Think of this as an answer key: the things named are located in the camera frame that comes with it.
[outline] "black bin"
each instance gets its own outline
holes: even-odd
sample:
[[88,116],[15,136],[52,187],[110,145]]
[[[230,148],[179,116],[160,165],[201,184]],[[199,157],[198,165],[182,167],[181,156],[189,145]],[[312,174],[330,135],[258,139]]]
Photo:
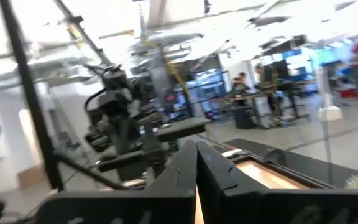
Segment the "black bin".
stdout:
[[232,109],[234,115],[234,122],[238,129],[251,129],[255,127],[252,120],[252,107],[250,106],[238,106]]

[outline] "metal pole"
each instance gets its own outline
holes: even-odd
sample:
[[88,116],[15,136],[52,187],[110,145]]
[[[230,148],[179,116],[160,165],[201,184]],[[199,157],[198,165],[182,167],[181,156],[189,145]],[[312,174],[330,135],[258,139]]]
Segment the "metal pole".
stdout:
[[95,181],[97,181],[101,184],[104,184],[112,189],[115,189],[115,190],[129,190],[130,189],[129,187],[125,187],[119,183],[115,183],[115,182],[103,177],[102,175],[93,172],[92,170],[88,169],[87,167],[83,167],[83,166],[77,164],[76,162],[67,158],[67,156],[65,156],[63,154],[56,153],[55,156],[60,162],[66,164],[67,166],[69,166],[71,168],[74,168],[75,170],[80,171],[82,174],[85,174],[88,177],[91,177],[92,179],[94,179]]
[[23,51],[20,27],[14,16],[9,0],[0,0],[0,8],[4,17],[7,33],[11,40],[13,53],[17,61],[17,67],[23,84],[24,96],[34,122],[35,132],[37,133],[40,149],[44,158],[44,169],[49,179],[50,187],[51,189],[57,189],[58,191],[64,190],[62,177],[60,176],[57,167],[57,160],[53,155],[53,144],[48,135],[37,92],[34,88],[30,68],[27,64],[27,57]]
[[99,58],[101,59],[102,63],[106,66],[112,65],[109,58],[106,56],[106,54],[103,52],[102,48],[99,48],[96,46],[96,44],[92,41],[92,39],[89,37],[89,35],[85,32],[85,30],[80,25],[80,22],[78,21],[78,16],[75,17],[71,11],[67,8],[67,6],[63,3],[62,0],[55,0],[56,6],[61,10],[63,15],[65,16],[66,21],[71,23],[75,26],[75,28],[78,30],[78,32],[81,34],[82,39],[91,47],[92,50],[94,50]]

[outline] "wooden board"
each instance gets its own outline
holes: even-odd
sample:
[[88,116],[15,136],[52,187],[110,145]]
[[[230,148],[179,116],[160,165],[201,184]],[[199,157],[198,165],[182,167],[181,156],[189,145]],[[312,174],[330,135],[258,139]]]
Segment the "wooden board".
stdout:
[[254,161],[245,161],[236,165],[243,173],[270,189],[307,189],[304,185],[274,172]]
[[197,191],[197,197],[196,197],[196,218],[195,218],[195,224],[204,224],[203,211],[202,211],[202,209],[201,209],[200,197],[198,196],[198,191]]

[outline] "ceiling light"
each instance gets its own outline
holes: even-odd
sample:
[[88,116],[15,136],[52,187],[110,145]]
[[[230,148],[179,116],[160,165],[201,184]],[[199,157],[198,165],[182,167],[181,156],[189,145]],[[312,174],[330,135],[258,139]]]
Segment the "ceiling light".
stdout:
[[168,47],[168,51],[174,51],[174,50],[180,50],[180,46],[174,45],[174,46]]
[[353,41],[349,40],[349,39],[344,39],[343,42],[345,44],[353,44]]
[[330,44],[329,46],[330,46],[330,47],[337,47],[337,48],[340,48],[340,47],[345,46],[345,44],[344,44],[344,43],[342,43],[342,42],[335,42],[335,43]]

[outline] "floor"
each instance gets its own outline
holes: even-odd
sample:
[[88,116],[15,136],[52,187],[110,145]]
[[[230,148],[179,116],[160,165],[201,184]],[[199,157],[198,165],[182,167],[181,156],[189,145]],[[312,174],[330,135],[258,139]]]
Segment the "floor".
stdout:
[[[324,143],[323,125],[318,119],[318,107],[321,104],[320,97],[317,95],[311,96],[299,100],[297,103],[306,105],[300,107],[300,113],[309,113],[311,115],[310,121],[302,119],[296,121],[296,125],[289,128],[239,130],[234,127],[234,122],[231,118],[226,118],[210,124],[211,138],[215,142],[224,142],[235,138],[248,139],[326,161],[326,148],[328,146]],[[358,99],[347,100],[346,103],[349,103],[350,106],[342,107],[343,119],[331,121],[327,124],[329,151],[333,163],[358,170]],[[260,110],[262,114],[268,111],[264,102],[260,102]],[[181,139],[180,144],[189,139],[200,140],[201,138],[188,136]],[[103,187],[81,174],[73,176],[75,171],[64,165],[60,165],[60,170],[64,180],[70,179],[66,183],[67,190],[84,191]],[[116,176],[114,174],[107,175],[110,178]],[[40,184],[22,191],[7,192],[2,194],[1,197],[7,201],[8,210],[26,214],[48,194],[48,185]]]

